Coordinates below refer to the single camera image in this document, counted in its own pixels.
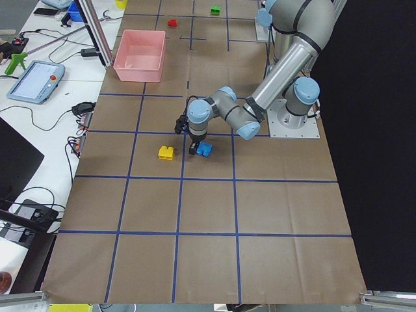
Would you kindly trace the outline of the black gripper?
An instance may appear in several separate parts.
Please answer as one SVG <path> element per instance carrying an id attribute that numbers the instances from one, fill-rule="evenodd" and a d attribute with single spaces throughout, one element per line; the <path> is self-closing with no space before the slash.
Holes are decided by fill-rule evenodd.
<path id="1" fill-rule="evenodd" d="M 205 140 L 207 136 L 207 128 L 202 129 L 202 130 L 195 130 L 195 129 L 190 128 L 189 135 L 190 135 L 192 142 L 191 142 L 191 145 L 189 146 L 188 152 L 190 155 L 195 155 L 198 150 L 198 144 L 201 141 Z"/>

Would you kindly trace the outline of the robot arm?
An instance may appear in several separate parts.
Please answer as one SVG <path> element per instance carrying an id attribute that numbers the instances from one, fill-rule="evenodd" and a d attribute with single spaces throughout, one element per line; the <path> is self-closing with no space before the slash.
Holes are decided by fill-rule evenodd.
<path id="1" fill-rule="evenodd" d="M 333 3 L 266 1 L 257 13 L 257 21 L 277 33 L 292 36 L 292 43 L 243 106 L 237 104 L 236 94 L 227 86 L 187 105 L 175 132 L 189 134 L 191 155 L 196 154 L 207 135 L 208 123 L 214 118 L 221 117 L 236 134 L 249 140 L 258 134 L 269 106 L 280 94 L 288 96 L 286 110 L 292 116 L 307 116 L 310 106 L 317 102 L 317 82 L 297 75 L 328 43 L 336 22 Z"/>

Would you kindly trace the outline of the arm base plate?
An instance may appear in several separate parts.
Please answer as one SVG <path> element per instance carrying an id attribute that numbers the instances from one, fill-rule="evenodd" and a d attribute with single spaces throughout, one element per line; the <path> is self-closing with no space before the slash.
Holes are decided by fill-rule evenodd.
<path id="1" fill-rule="evenodd" d="M 264 27 L 258 23 L 255 23 L 255 33 L 257 42 L 268 42 L 269 28 Z"/>
<path id="2" fill-rule="evenodd" d="M 295 116 L 286 108 L 286 99 L 277 99 L 267 110 L 268 128 L 271 138 L 319 139 L 320 134 L 314 111 L 311 107 L 305 116 Z"/>

